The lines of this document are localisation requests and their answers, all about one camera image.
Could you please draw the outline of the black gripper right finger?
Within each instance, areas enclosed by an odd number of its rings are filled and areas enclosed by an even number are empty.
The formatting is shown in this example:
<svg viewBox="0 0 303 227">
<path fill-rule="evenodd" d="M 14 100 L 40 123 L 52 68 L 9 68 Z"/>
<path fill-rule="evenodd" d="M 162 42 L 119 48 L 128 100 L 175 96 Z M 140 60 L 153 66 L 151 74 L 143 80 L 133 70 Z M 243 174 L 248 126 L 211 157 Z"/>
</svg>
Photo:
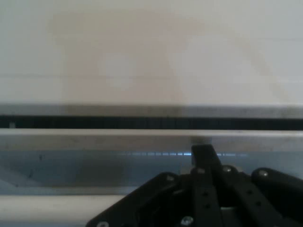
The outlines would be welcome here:
<svg viewBox="0 0 303 227">
<path fill-rule="evenodd" d="M 203 146 L 205 227 L 301 227 L 303 181 L 270 168 L 247 175 Z"/>
</svg>

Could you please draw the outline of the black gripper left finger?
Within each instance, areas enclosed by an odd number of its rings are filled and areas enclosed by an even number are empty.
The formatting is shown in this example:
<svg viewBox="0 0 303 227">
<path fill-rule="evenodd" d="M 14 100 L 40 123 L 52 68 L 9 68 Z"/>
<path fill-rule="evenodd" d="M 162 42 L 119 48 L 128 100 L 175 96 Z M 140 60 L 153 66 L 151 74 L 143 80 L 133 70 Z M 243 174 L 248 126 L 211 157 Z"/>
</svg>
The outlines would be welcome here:
<svg viewBox="0 0 303 227">
<path fill-rule="evenodd" d="M 164 172 L 91 219 L 88 227 L 220 227 L 212 145 L 194 145 L 189 174 Z"/>
</svg>

